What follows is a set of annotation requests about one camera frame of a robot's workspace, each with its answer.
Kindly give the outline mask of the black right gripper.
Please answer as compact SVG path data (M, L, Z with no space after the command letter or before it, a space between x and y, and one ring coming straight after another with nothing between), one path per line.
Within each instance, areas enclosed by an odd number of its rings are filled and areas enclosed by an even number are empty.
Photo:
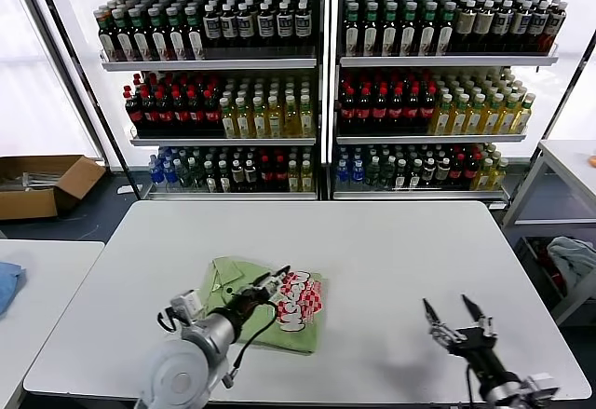
M440 320L433 306L423 299L425 316L429 323L429 333L437 343L452 344L452 354L461 357L469 365L494 365L496 356L493 348L496 344L496 332L493 318L486 316L481 308L465 294L461 295L465 307L476 327L456 330ZM461 341L462 334L466 339Z

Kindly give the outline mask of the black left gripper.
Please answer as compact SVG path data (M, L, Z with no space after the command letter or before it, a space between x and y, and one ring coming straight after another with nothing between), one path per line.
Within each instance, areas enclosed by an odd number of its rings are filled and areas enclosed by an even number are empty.
M278 293L284 279L291 271L291 266L282 267L275 273L267 272L255 279L250 286L234 294L226 304L238 319L248 320L255 308L269 302L275 293Z

